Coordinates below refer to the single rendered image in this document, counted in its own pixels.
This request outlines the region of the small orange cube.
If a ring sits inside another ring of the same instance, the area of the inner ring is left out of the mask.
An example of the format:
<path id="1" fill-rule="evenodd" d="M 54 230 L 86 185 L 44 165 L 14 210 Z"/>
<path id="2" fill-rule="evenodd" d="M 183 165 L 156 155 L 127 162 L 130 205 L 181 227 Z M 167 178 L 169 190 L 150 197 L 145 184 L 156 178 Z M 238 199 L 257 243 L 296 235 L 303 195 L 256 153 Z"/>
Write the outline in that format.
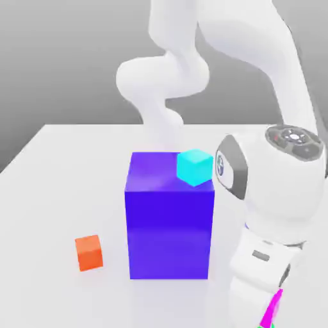
<path id="1" fill-rule="evenodd" d="M 101 243 L 97 235 L 76 238 L 75 244 L 81 272 L 103 266 Z"/>

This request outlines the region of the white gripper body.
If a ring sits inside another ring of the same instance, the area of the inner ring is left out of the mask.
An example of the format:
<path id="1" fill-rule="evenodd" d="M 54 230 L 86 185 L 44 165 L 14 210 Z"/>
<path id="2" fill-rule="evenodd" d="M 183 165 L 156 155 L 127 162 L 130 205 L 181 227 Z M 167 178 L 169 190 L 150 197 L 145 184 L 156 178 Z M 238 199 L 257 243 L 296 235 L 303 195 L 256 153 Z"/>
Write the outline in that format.
<path id="1" fill-rule="evenodd" d="M 229 317 L 232 328 L 258 328 L 272 297 L 284 286 L 291 265 L 231 263 Z"/>

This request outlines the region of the small cyan cube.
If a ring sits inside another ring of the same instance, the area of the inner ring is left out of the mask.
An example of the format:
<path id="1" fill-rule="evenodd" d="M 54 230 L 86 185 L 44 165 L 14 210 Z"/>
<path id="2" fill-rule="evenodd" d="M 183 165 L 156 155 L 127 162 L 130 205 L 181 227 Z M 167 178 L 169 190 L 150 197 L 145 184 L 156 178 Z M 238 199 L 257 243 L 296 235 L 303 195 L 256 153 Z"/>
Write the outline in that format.
<path id="1" fill-rule="evenodd" d="M 191 186 L 198 186 L 212 179 L 213 156 L 191 149 L 177 155 L 177 177 Z"/>

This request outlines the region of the large blue box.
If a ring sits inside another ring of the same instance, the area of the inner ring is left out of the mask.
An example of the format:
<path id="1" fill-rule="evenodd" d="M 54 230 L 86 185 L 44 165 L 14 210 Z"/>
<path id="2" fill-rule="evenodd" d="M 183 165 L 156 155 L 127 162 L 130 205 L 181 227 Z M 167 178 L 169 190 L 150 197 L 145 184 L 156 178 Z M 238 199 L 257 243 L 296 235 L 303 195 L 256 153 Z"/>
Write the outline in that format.
<path id="1" fill-rule="evenodd" d="M 178 152 L 133 152 L 124 190 L 131 279 L 207 279 L 215 189 L 177 177 Z"/>

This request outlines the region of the small magenta cube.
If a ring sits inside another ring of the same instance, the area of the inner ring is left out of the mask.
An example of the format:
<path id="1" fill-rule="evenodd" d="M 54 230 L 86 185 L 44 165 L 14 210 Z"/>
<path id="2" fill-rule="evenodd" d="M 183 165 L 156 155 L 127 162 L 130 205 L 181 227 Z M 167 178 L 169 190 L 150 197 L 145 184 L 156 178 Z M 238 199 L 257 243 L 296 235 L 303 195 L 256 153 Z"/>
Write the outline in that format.
<path id="1" fill-rule="evenodd" d="M 270 325 L 271 323 L 274 323 L 274 318 L 278 312 L 279 309 L 279 303 L 280 299 L 283 294 L 283 289 L 281 288 L 273 297 L 272 300 L 270 301 L 265 314 L 263 315 L 260 324 L 259 325 Z"/>

